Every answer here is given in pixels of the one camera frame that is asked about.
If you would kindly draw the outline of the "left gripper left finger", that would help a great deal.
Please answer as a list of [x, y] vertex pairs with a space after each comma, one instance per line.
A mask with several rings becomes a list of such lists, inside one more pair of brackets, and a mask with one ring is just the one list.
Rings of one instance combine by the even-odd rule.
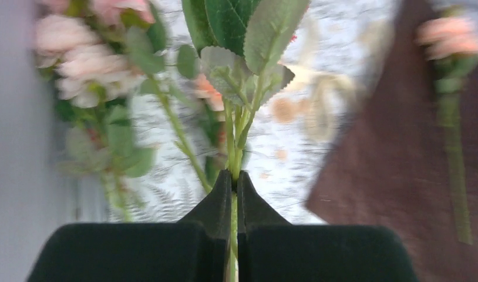
[[29, 281], [223, 281], [231, 173], [175, 223], [73, 223], [45, 243]]

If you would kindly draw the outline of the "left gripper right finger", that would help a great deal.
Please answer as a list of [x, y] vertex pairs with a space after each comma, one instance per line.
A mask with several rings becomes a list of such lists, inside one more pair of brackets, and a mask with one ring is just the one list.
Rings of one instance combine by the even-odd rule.
[[240, 281], [416, 281], [400, 238], [383, 226], [294, 225], [237, 182]]

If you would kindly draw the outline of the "dark red wrapping paper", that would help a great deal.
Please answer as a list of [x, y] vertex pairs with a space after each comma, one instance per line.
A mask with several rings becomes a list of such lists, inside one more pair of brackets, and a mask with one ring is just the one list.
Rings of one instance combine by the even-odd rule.
[[394, 230], [420, 281], [478, 281], [478, 67], [461, 99], [468, 245], [456, 235], [433, 66], [413, 41], [419, 24], [436, 15], [428, 1], [402, 2], [381, 79], [326, 158], [307, 208], [330, 224]]

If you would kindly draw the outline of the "green leafy flower stem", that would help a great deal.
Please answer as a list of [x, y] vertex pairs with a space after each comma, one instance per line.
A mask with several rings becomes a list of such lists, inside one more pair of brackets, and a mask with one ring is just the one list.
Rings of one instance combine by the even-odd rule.
[[223, 168], [236, 184], [255, 114], [294, 78], [280, 59], [309, 2], [183, 1], [181, 5], [201, 72], [223, 101]]

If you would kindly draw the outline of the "pink fake flower bunch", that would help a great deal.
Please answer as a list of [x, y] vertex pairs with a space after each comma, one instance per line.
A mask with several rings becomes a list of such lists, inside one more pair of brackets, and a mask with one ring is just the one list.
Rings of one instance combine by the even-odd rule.
[[211, 189], [223, 103], [153, 1], [39, 1], [35, 59], [68, 124], [57, 167], [95, 177], [111, 221], [181, 219]]

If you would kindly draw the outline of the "single pink fake rose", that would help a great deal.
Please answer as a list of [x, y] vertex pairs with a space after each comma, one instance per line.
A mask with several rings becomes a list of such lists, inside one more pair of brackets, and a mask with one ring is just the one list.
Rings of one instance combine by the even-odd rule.
[[464, 16], [463, 8], [451, 5], [441, 11], [439, 18], [419, 25], [415, 42], [425, 47], [426, 58], [433, 63], [438, 75], [433, 86], [438, 105], [437, 116], [445, 134], [457, 237], [464, 244], [472, 244], [460, 125], [460, 97], [467, 85], [468, 75], [478, 65], [478, 35], [474, 23]]

